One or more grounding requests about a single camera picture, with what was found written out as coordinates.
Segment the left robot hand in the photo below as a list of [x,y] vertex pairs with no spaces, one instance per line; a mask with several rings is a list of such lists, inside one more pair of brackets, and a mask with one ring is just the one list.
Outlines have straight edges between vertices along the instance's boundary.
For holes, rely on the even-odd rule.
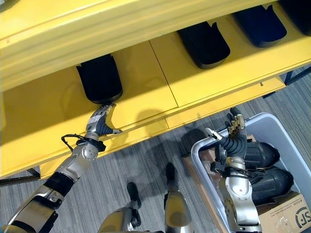
[[113,129],[106,123],[106,118],[114,106],[113,103],[104,104],[92,114],[86,126],[86,138],[98,141],[101,136],[122,133],[121,129]]

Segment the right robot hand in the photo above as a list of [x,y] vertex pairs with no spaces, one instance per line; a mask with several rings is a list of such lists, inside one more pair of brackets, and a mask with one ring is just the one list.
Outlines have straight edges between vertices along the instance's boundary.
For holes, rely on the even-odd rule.
[[224,164],[227,158],[237,159],[245,165],[247,152],[247,134],[245,119],[237,107],[230,109],[227,114],[228,121],[225,122],[228,137],[221,136],[215,130],[206,127],[208,136],[213,137],[218,145],[215,147],[215,161]]

